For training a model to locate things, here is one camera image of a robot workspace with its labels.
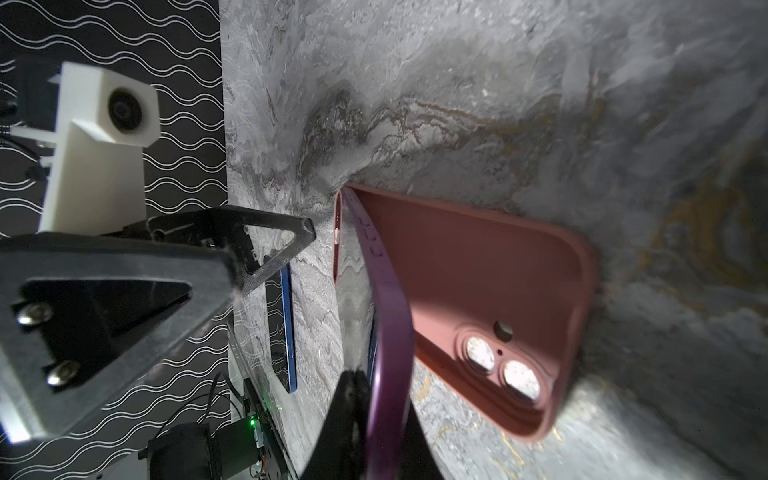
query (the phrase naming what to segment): gray marble tabletop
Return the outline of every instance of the gray marble tabletop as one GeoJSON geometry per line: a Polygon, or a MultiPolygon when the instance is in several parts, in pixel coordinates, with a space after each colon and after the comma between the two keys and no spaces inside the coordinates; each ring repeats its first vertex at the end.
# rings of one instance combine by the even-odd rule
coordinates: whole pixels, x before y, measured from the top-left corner
{"type": "MultiPolygon", "coordinates": [[[[446,478],[768,476],[767,3],[221,0],[220,13],[230,203],[317,230],[292,262],[299,387],[269,387],[299,472],[343,365],[332,198],[355,180],[564,225],[601,254],[542,442],[513,442],[417,364],[412,401],[446,478]]],[[[286,241],[251,235],[261,255],[286,241]]],[[[269,372],[263,291],[236,312],[269,372]]]]}

